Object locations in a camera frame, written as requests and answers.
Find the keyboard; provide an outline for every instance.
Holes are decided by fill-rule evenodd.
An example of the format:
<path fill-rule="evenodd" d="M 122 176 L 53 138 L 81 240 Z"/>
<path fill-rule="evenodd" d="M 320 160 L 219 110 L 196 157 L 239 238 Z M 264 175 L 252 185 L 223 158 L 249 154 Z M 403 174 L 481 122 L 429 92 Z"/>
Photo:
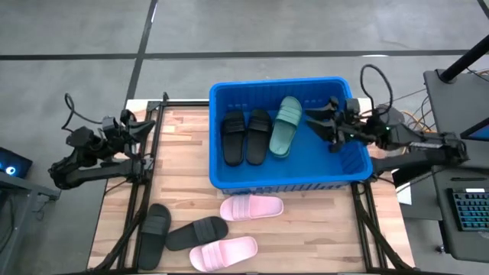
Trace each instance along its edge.
<path fill-rule="evenodd" d="M 489 189 L 449 189 L 459 231 L 489 231 Z"/>

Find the wooden tabletop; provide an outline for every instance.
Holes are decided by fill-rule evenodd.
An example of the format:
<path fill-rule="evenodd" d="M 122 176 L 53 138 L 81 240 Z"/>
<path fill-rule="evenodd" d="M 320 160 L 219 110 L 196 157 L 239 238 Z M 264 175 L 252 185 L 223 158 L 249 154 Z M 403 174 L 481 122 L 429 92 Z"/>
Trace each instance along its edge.
<path fill-rule="evenodd" d="M 128 102 L 128 108 L 144 120 L 146 101 Z M 207 107 L 165 108 L 150 204 L 160 203 L 171 212 L 170 230 L 208 216 L 219 216 L 227 197 L 209 182 L 209 113 Z M 371 156 L 382 151 L 369 148 Z M 109 180 L 107 188 L 123 179 Z M 396 191 L 390 183 L 372 184 L 383 235 L 405 262 L 413 257 Z M 108 193 L 103 201 L 88 267 L 95 267 L 121 236 L 131 185 Z M 284 212 L 276 218 L 229 222 L 226 238 L 252 236 L 258 254 L 221 272 L 322 273 L 364 271 L 361 245 L 350 187 L 337 190 L 271 193 L 283 200 Z M 127 263 L 132 261 L 129 245 Z M 374 242 L 369 235 L 372 258 L 377 265 Z M 189 249 L 168 251 L 154 271 L 198 272 L 190 264 Z"/>

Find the pink slipper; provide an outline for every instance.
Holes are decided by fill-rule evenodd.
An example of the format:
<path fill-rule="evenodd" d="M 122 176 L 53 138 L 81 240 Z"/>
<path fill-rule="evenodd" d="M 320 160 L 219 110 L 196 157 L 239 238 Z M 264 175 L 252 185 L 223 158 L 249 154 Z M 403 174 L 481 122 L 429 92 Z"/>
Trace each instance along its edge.
<path fill-rule="evenodd" d="M 257 252 L 258 246 L 254 238 L 234 238 L 193 248 L 190 251 L 190 262 L 198 271 L 212 272 L 249 259 Z"/>
<path fill-rule="evenodd" d="M 275 217 L 282 212 L 282 200 L 271 196 L 232 196 L 221 204 L 221 217 L 231 222 Z"/>

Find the computer screen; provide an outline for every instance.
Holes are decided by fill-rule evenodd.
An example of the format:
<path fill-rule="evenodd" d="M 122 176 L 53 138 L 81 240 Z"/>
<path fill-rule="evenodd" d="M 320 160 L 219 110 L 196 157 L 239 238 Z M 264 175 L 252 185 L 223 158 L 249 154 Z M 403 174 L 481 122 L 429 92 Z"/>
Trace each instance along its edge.
<path fill-rule="evenodd" d="M 489 141 L 489 118 L 477 123 L 460 134 L 462 139 Z"/>

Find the black slipper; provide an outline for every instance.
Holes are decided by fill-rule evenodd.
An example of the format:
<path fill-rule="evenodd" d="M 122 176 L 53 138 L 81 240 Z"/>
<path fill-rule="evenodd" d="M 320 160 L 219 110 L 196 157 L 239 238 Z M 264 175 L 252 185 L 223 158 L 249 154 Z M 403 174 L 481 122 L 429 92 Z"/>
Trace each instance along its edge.
<path fill-rule="evenodd" d="M 249 164 L 260 165 L 264 162 L 271 135 L 272 120 L 267 111 L 252 111 L 248 122 L 248 149 L 246 151 L 246 160 Z"/>
<path fill-rule="evenodd" d="M 224 161 L 229 166 L 237 166 L 243 161 L 245 135 L 246 127 L 243 112 L 233 111 L 227 113 L 221 123 L 221 137 Z"/>
<path fill-rule="evenodd" d="M 150 206 L 141 227 L 139 267 L 142 270 L 153 270 L 160 263 L 170 223 L 171 215 L 166 207 L 157 203 Z"/>
<path fill-rule="evenodd" d="M 207 217 L 189 223 L 168 233 L 167 248 L 179 251 L 223 239 L 228 234 L 228 225 L 219 217 Z"/>

